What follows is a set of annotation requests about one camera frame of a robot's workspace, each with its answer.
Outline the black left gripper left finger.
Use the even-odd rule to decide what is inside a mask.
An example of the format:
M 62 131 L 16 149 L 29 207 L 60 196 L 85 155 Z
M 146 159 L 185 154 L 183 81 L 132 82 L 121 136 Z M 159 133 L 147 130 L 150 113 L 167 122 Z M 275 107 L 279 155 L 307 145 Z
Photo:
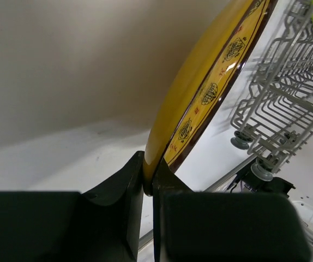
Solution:
M 85 193 L 0 191 L 0 261 L 136 261 L 143 157 Z

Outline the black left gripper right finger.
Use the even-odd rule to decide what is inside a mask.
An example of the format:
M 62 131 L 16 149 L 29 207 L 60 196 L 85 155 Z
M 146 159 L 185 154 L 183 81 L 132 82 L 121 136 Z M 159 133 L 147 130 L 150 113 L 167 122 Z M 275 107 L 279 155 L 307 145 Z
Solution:
M 153 178 L 155 196 L 156 176 L 171 180 L 176 176 L 166 163 L 161 163 Z M 167 254 L 154 250 L 155 261 L 312 261 L 313 253 L 306 239 L 302 223 L 291 202 L 280 194 L 234 193 L 248 196 L 225 204 L 226 211 L 233 211 L 232 222 L 219 228 L 211 236 L 214 244 L 210 253 L 200 251 Z

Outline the yellow brown patterned plate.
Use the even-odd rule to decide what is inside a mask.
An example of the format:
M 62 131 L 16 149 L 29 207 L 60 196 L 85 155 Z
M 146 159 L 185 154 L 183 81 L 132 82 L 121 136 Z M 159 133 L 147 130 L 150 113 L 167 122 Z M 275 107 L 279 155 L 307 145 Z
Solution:
M 161 163 L 176 171 L 219 110 L 245 66 L 276 1 L 229 1 L 175 76 L 152 125 L 143 162 L 143 190 Z

